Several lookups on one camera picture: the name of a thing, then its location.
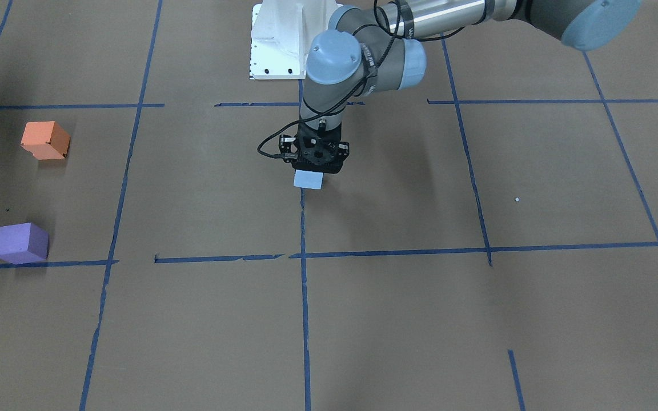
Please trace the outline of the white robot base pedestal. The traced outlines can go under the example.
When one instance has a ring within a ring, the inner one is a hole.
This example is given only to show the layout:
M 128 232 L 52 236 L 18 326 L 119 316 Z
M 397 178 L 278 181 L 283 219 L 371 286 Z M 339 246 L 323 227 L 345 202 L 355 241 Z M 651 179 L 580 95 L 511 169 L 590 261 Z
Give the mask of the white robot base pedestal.
M 327 29 L 338 7 L 335 1 L 264 1 L 254 5 L 250 78 L 304 79 L 311 42 Z

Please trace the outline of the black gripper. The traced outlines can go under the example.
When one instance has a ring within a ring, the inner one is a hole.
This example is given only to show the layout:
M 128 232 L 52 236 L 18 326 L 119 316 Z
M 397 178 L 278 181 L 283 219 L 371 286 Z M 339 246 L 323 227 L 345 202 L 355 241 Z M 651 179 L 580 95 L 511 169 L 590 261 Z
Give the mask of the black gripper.
M 279 151 L 284 162 L 297 171 L 337 174 L 350 155 L 349 143 L 342 141 L 342 125 L 327 130 L 300 124 L 295 136 L 282 135 Z

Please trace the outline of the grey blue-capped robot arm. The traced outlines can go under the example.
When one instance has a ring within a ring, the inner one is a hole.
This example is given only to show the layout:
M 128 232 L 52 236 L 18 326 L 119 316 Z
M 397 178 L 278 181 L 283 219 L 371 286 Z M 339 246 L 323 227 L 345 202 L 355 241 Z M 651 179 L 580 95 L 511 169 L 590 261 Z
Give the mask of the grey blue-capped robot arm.
M 272 158 L 297 171 L 337 174 L 350 155 L 342 140 L 352 97 L 418 85 L 427 69 L 426 42 L 486 21 L 518 20 L 575 50 L 608 44 L 632 22 L 640 1 L 391 1 L 338 8 L 312 40 L 295 135 L 279 130 Z

